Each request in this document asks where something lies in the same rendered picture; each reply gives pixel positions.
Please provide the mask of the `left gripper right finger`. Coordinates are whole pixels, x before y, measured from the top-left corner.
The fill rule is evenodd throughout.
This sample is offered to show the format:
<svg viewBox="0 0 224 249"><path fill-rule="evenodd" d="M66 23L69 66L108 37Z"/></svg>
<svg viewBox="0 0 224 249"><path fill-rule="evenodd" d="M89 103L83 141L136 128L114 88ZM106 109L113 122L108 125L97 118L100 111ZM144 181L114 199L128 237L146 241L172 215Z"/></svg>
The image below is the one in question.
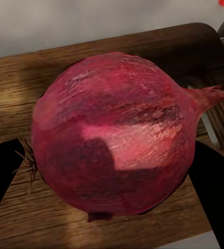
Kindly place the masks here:
<svg viewBox="0 0 224 249"><path fill-rule="evenodd" d="M188 174L219 246L224 249L224 156L196 141Z"/></svg>

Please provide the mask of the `cutting board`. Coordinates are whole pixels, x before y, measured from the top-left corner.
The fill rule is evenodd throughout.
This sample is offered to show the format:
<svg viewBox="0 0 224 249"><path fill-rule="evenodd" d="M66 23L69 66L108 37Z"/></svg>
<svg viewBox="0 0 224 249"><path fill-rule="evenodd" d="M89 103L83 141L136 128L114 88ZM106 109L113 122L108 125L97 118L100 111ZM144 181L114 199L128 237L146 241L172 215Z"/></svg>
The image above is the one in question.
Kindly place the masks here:
<svg viewBox="0 0 224 249"><path fill-rule="evenodd" d="M192 75L206 87L221 84L224 91L224 45L211 26L200 22L0 57L0 143L21 139L32 148L37 100L71 64L113 52L152 62L179 87L189 89L184 77ZM224 101L215 107L224 125ZM195 140L224 156L202 118ZM24 151L26 163L27 158L33 162ZM27 166L24 158L20 167ZM189 174L145 215L87 222L88 214L61 200L39 170L29 195L32 171L25 171L32 168L17 171L0 203L0 249L154 249L212 231Z"/></svg>

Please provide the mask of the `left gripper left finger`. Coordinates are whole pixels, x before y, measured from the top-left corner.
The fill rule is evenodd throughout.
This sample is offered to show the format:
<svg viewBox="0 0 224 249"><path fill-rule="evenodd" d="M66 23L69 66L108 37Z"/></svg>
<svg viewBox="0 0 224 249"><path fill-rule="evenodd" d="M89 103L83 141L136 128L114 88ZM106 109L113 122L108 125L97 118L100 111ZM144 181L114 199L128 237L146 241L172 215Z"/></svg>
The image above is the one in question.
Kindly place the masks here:
<svg viewBox="0 0 224 249"><path fill-rule="evenodd" d="M19 139L0 143L0 203L17 173L16 169L23 162L23 157L16 150L25 157L24 147Z"/></svg>

